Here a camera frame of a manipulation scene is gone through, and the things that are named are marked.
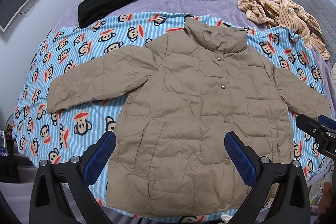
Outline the grey quilted headboard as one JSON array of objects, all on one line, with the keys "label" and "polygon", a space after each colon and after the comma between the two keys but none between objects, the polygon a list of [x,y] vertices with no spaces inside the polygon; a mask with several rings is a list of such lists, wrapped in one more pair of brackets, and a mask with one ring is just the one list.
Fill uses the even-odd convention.
[{"label": "grey quilted headboard", "polygon": [[335,65],[335,5],[330,0],[293,1],[317,20],[325,39],[326,49],[330,54],[329,63],[331,66]]}]

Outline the beige striped garment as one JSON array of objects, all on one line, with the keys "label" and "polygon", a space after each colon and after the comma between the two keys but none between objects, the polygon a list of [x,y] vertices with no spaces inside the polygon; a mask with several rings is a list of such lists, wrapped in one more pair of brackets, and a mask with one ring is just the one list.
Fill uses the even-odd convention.
[{"label": "beige striped garment", "polygon": [[301,36],[307,48],[316,47],[324,60],[330,58],[317,20],[293,0],[238,0],[238,9],[257,25],[287,27]]}]

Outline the khaki puffer jacket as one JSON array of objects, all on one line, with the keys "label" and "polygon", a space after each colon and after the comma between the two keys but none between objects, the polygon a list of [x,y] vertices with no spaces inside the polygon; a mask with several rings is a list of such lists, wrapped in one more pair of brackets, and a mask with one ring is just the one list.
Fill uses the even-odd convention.
[{"label": "khaki puffer jacket", "polygon": [[247,43],[247,32],[188,18],[144,46],[123,46],[54,79],[50,113],[126,95],[106,204],[146,217],[237,209],[248,195],[224,149],[235,132],[259,155],[293,159],[289,112],[330,116],[318,91]]}]

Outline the blue monkey print blanket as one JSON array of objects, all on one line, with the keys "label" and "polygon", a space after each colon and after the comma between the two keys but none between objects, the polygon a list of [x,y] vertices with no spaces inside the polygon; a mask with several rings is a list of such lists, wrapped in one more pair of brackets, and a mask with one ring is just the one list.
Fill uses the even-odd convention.
[{"label": "blue monkey print blanket", "polygon": [[308,182],[325,173],[329,159],[295,124],[301,113],[331,115],[323,83],[312,51],[286,27],[120,15],[40,44],[13,135],[34,165],[58,164],[110,130],[116,149],[91,187],[100,204],[163,222],[211,221],[249,193],[224,149],[227,132],[273,162],[299,161]]}]

